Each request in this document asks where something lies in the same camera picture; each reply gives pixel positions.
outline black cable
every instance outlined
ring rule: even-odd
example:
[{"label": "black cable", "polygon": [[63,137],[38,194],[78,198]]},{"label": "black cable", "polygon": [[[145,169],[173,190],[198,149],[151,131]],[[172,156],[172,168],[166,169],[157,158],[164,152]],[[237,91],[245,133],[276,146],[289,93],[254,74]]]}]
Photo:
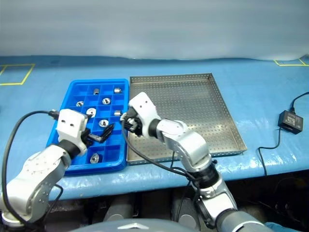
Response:
[{"label": "black cable", "polygon": [[187,191],[189,189],[190,184],[191,184],[191,180],[189,180],[187,186],[185,187],[185,189],[183,191],[183,195],[182,195],[182,198],[180,200],[180,203],[179,203],[179,206],[178,206],[178,210],[177,210],[177,214],[176,214],[176,222],[178,222],[178,220],[179,220],[180,209],[181,209],[181,207],[183,205],[184,197],[185,197],[185,195],[186,195],[186,193],[187,193]]},{"label": "black cable", "polygon": [[260,157],[261,157],[261,161],[262,161],[262,165],[263,165],[263,168],[264,168],[264,173],[265,173],[265,176],[267,176],[267,170],[266,170],[266,165],[264,163],[264,159],[263,159],[263,156],[262,156],[262,153],[261,153],[261,149],[268,149],[268,150],[271,150],[271,149],[276,149],[279,145],[280,145],[280,137],[281,137],[281,127],[279,128],[279,132],[278,132],[278,144],[274,147],[265,147],[265,146],[260,146],[258,148],[258,151],[259,151],[259,154],[260,154]]},{"label": "black cable", "polygon": [[173,154],[172,154],[172,163],[170,164],[170,168],[173,167],[173,164],[174,164],[174,157],[175,157],[175,152],[173,151]]},{"label": "black cable", "polygon": [[148,161],[149,163],[152,163],[154,164],[155,166],[158,166],[160,168],[163,168],[164,170],[166,171],[169,171],[169,172],[172,172],[172,173],[175,173],[175,174],[178,174],[178,175],[182,175],[182,176],[186,176],[186,174],[184,173],[181,173],[181,172],[178,172],[176,170],[173,170],[172,168],[169,168],[167,166],[164,166],[163,164],[161,163],[158,163],[156,161],[153,161],[152,159],[148,158],[147,156],[145,156],[144,154],[142,154],[140,151],[138,151],[132,144],[131,142],[128,140],[127,136],[126,136],[126,133],[125,133],[125,127],[124,127],[124,124],[125,124],[125,121],[123,120],[122,123],[121,123],[121,127],[122,127],[122,134],[125,138],[125,141],[126,141],[126,144],[131,148],[132,151],[134,151],[138,156],[142,157],[144,160]]},{"label": "black cable", "polygon": [[302,96],[307,95],[307,94],[309,94],[309,92],[303,93],[303,94],[301,94],[301,95],[299,95],[298,97],[296,97],[296,98],[293,99],[293,101],[292,101],[292,103],[291,103],[290,112],[292,112],[292,113],[295,114],[295,108],[294,108],[294,103],[295,103],[295,101],[296,101],[297,99],[301,98]]},{"label": "black cable", "polygon": [[22,224],[24,224],[25,226],[30,227],[31,229],[39,229],[38,226],[31,224],[31,223],[27,223],[11,206],[9,199],[8,199],[8,193],[7,193],[7,189],[6,189],[6,185],[7,185],[7,180],[6,180],[6,172],[7,172],[7,166],[8,166],[8,158],[9,158],[9,153],[10,153],[10,149],[13,143],[13,139],[16,135],[16,132],[20,126],[20,124],[29,116],[34,115],[34,114],[49,114],[48,111],[43,111],[43,110],[39,110],[39,111],[33,111],[30,112],[24,116],[22,116],[18,122],[15,124],[11,135],[9,137],[9,140],[6,144],[5,150],[4,150],[4,154],[3,154],[3,162],[2,162],[2,197],[3,197],[3,202],[4,205],[6,206],[7,210],[17,219],[19,220]]},{"label": "black cable", "polygon": [[60,193],[58,194],[58,196],[56,197],[56,199],[54,200],[54,202],[51,204],[51,206],[49,207],[49,209],[47,210],[45,217],[42,221],[42,224],[44,224],[47,220],[47,217],[49,215],[49,213],[52,211],[52,209],[54,208],[54,206],[56,205],[56,203],[58,202],[59,198],[61,197],[62,193],[63,193],[63,188],[60,185],[55,185],[55,187],[57,187],[58,189],[60,189]]}]

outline white backdrop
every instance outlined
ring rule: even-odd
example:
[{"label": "white backdrop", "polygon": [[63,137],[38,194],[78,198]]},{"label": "white backdrop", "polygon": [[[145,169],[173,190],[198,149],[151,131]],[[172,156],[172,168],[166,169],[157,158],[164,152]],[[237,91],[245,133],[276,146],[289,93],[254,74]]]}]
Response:
[{"label": "white backdrop", "polygon": [[0,0],[0,56],[295,59],[309,0]]}]

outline blue tablecloth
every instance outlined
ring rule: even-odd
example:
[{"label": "blue tablecloth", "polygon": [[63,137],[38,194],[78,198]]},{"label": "blue tablecloth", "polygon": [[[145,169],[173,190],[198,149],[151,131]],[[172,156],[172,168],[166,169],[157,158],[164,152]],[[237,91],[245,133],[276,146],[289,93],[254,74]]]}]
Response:
[{"label": "blue tablecloth", "polygon": [[[283,67],[273,61],[214,59],[196,61],[134,60],[105,57],[1,57],[0,65],[35,63],[23,85],[0,86],[0,154],[16,121],[33,110],[58,109],[69,86],[76,79],[129,78],[139,75],[213,73],[224,101],[248,150],[218,158],[217,169],[225,180],[263,176],[257,148],[278,142],[278,116],[292,99],[309,89],[309,67]],[[0,83],[19,82],[25,70],[7,67]],[[275,150],[262,150],[269,174],[309,168],[309,96],[298,99],[296,113],[304,118],[298,135],[282,131]],[[29,118],[14,140],[8,165],[8,179],[21,170],[24,161],[43,150],[53,120],[44,115]],[[114,195],[133,191],[178,187],[187,180],[151,164],[127,166],[106,174],[68,176],[59,181],[62,199]],[[52,191],[51,199],[57,195]]]}]

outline metal nut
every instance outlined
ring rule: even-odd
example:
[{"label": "metal nut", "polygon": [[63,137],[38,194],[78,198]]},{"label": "metal nut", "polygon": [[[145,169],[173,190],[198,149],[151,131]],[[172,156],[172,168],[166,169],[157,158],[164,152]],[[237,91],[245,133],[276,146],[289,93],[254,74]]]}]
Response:
[{"label": "metal nut", "polygon": [[121,88],[114,88],[114,93],[121,93]]},{"label": "metal nut", "polygon": [[98,93],[100,93],[100,89],[95,88],[95,89],[93,90],[93,95],[98,95]]},{"label": "metal nut", "polygon": [[97,112],[97,110],[95,108],[89,108],[89,109],[87,109],[86,114],[91,115],[91,117],[95,117],[96,112]]},{"label": "metal nut", "polygon": [[77,103],[76,103],[76,106],[83,106],[84,105],[84,102],[83,101],[78,101]]},{"label": "metal nut", "polygon": [[103,105],[109,105],[109,104],[111,104],[111,99],[109,99],[109,98],[104,98],[104,99],[102,100],[102,104],[103,104]]},{"label": "metal nut", "polygon": [[100,127],[107,127],[108,126],[108,120],[102,119],[102,120],[100,120],[100,122],[98,122],[98,125]]},{"label": "metal nut", "polygon": [[90,163],[98,163],[100,156],[98,153],[93,153],[90,157]]},{"label": "metal nut", "polygon": [[114,116],[121,116],[121,110],[115,110]]}]

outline perforated metal tray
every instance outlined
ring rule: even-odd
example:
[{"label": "perforated metal tray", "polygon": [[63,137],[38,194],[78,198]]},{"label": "perforated metal tray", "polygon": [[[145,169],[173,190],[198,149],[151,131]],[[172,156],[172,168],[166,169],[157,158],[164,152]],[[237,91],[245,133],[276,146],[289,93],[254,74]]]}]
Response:
[{"label": "perforated metal tray", "polygon": [[[247,150],[211,73],[131,77],[130,98],[142,91],[153,101],[162,118],[181,120],[190,130],[201,134],[209,143],[213,157]],[[129,139],[149,158],[171,160],[172,151],[157,139],[139,138],[131,133]],[[145,163],[131,149],[127,161]]]}]

